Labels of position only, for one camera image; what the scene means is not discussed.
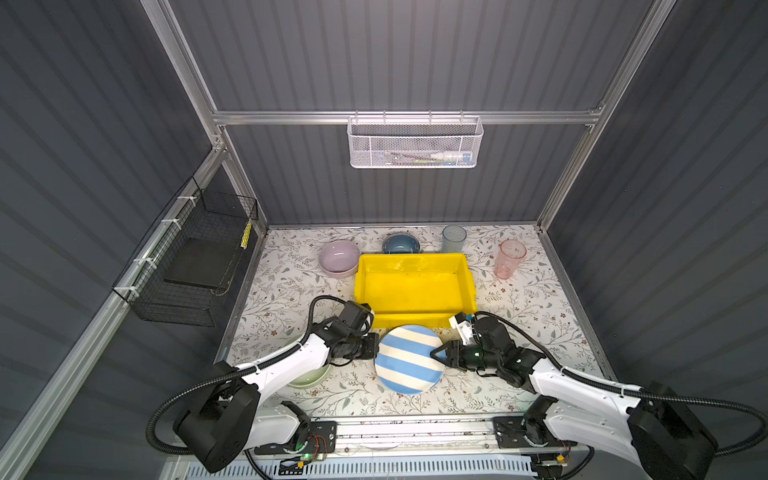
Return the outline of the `blue white striped plate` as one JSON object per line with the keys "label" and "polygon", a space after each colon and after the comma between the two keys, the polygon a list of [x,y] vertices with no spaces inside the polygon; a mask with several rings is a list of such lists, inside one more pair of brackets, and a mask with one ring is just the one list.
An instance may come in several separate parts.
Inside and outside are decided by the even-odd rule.
{"label": "blue white striped plate", "polygon": [[374,367],[378,379],[389,390],[403,395],[419,395],[437,385],[445,372],[439,351],[444,342],[432,330],[405,325],[387,332],[378,344]]}

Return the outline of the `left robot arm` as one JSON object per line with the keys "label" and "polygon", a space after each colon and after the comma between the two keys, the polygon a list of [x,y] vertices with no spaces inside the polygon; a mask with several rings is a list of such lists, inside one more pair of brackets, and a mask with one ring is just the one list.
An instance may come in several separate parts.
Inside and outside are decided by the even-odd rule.
{"label": "left robot arm", "polygon": [[195,388],[173,430],[188,453],[217,473],[242,452],[263,447],[300,451],[310,437],[309,416],[291,401],[268,400],[300,377],[339,360],[342,365],[377,355],[368,304],[332,295],[314,298],[302,336],[266,359],[214,366],[217,380]]}

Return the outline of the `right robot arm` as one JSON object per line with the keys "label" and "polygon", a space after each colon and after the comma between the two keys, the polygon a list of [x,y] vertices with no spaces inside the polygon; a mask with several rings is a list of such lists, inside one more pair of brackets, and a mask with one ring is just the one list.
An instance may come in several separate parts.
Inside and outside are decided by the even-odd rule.
{"label": "right robot arm", "polygon": [[522,437],[534,448],[582,444],[640,466],[653,479],[703,479],[718,443],[672,390],[608,382],[560,364],[542,345],[515,343],[512,324],[488,312],[458,313],[460,335],[430,356],[447,368],[498,378],[535,401],[502,441]]}

